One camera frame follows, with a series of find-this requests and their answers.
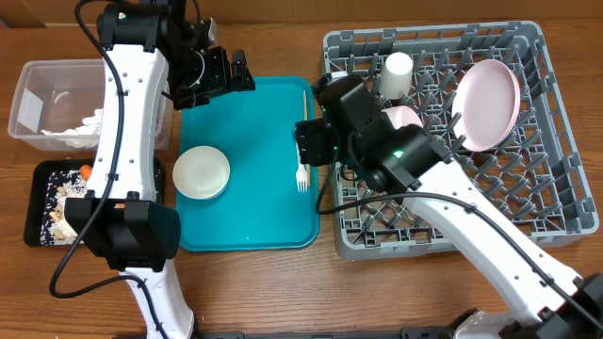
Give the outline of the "large white plate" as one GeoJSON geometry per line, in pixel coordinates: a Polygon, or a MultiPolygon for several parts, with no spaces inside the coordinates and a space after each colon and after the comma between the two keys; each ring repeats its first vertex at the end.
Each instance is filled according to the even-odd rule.
{"type": "Polygon", "coordinates": [[[520,88],[516,76],[501,61],[485,59],[461,79],[452,104],[460,114],[455,137],[465,137],[462,146],[483,152],[500,144],[512,131],[519,114],[520,88]]]}

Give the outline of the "white paper cup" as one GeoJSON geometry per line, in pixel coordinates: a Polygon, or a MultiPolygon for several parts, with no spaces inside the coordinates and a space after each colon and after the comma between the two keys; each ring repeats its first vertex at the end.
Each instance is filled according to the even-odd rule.
{"type": "Polygon", "coordinates": [[[409,55],[402,52],[391,54],[380,73],[380,94],[389,100],[397,100],[408,94],[412,86],[413,68],[414,63],[409,55]]]}

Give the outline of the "wooden chopstick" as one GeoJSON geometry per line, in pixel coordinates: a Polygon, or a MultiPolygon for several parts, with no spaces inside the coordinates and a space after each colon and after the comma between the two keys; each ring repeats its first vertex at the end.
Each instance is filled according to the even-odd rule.
{"type": "MultiPolygon", "coordinates": [[[[304,90],[303,91],[303,120],[307,121],[308,120],[308,104],[307,104],[307,92],[304,90]]],[[[311,184],[311,171],[309,169],[309,165],[305,164],[304,165],[304,169],[306,172],[306,189],[310,187],[311,184]]]]}

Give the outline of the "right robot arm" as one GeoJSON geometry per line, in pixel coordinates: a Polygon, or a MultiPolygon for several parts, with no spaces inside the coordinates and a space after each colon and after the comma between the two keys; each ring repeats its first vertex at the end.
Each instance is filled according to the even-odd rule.
{"type": "Polygon", "coordinates": [[[443,141],[416,124],[395,127],[357,75],[312,87],[322,117],[300,121],[302,163],[350,166],[373,191],[443,234],[492,284],[505,314],[476,311],[449,338],[598,338],[602,278],[580,276],[523,234],[466,176],[443,141]]]}

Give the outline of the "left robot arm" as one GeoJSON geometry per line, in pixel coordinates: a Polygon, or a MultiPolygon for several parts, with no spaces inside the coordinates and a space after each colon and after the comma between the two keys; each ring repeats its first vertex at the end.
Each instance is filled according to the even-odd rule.
{"type": "Polygon", "coordinates": [[[105,66],[104,116],[86,194],[64,207],[85,245],[134,294],[150,338],[197,338],[174,257],[178,213],[155,186],[155,139],[165,104],[207,105],[255,87],[242,50],[227,54],[212,22],[186,19],[183,1],[111,1],[87,37],[105,66]]]}

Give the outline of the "white bowl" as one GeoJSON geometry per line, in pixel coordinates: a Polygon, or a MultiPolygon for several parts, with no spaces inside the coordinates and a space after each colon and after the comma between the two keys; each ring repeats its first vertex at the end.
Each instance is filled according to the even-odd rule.
{"type": "Polygon", "coordinates": [[[219,196],[230,178],[227,157],[211,146],[197,146],[182,153],[172,170],[176,189],[193,200],[209,200],[219,196]]]}

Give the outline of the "peanuts and rice leftovers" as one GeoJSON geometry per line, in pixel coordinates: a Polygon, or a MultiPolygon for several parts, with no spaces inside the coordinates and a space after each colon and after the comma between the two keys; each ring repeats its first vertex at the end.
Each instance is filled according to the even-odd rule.
{"type": "Polygon", "coordinates": [[[64,208],[68,198],[84,198],[87,192],[79,169],[56,170],[49,174],[44,196],[40,231],[43,246],[70,245],[77,232],[67,221],[64,208]]]}

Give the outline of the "white plastic fork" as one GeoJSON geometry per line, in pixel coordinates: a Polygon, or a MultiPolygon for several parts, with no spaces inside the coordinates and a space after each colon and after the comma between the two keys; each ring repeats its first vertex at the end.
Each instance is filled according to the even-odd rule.
{"type": "Polygon", "coordinates": [[[298,143],[295,143],[295,146],[296,146],[296,154],[297,154],[297,159],[298,159],[298,168],[296,171],[297,189],[298,189],[299,193],[305,193],[308,188],[308,173],[306,170],[306,166],[302,163],[298,143]]]}

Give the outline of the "orange carrot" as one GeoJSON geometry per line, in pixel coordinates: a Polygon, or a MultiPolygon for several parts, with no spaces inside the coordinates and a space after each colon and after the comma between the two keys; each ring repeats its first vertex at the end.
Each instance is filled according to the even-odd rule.
{"type": "Polygon", "coordinates": [[[90,179],[90,177],[91,177],[92,166],[90,166],[90,165],[83,165],[83,166],[80,168],[80,170],[79,170],[79,171],[80,171],[80,174],[81,174],[82,178],[83,178],[85,181],[88,181],[88,180],[90,179]]]}

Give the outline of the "white napkin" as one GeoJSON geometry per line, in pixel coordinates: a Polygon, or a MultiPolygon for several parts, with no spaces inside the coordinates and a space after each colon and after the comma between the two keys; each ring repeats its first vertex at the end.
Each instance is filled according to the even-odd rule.
{"type": "Polygon", "coordinates": [[[98,145],[102,128],[104,110],[97,108],[92,116],[82,119],[82,124],[75,128],[70,128],[62,132],[52,132],[41,130],[45,136],[57,137],[70,147],[76,149],[91,149],[98,145]]]}

